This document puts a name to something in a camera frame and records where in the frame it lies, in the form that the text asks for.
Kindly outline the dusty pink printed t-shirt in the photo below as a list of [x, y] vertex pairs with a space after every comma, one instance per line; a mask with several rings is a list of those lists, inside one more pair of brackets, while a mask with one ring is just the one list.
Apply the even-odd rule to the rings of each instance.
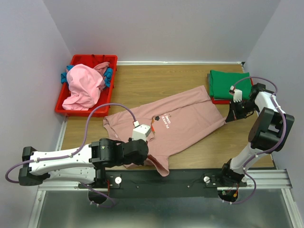
[[122, 111], [103, 119], [112, 140], [126, 142], [133, 121], [151, 127], [147, 138], [149, 153], [145, 165], [169, 175], [169, 157], [180, 153], [225, 124], [225, 118], [212, 103], [205, 86]]

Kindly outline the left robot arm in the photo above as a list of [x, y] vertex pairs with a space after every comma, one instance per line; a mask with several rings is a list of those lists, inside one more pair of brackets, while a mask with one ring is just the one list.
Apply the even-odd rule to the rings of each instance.
[[105, 169], [127, 164], [142, 165], [148, 157], [147, 142], [122, 142], [100, 139], [81, 149], [39, 152], [25, 147], [22, 168], [19, 170], [21, 186], [37, 186], [45, 181], [77, 181], [102, 187], [106, 182]]

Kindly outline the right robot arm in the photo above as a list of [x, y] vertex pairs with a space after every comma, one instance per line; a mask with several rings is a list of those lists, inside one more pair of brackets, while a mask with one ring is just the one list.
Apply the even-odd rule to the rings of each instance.
[[249, 132], [247, 146], [225, 163], [218, 175], [222, 186], [239, 184], [245, 172], [260, 158], [280, 151], [295, 121], [280, 108], [274, 92], [257, 83], [251, 88], [249, 100], [230, 102], [226, 123], [245, 119], [254, 112], [258, 112], [258, 118]]

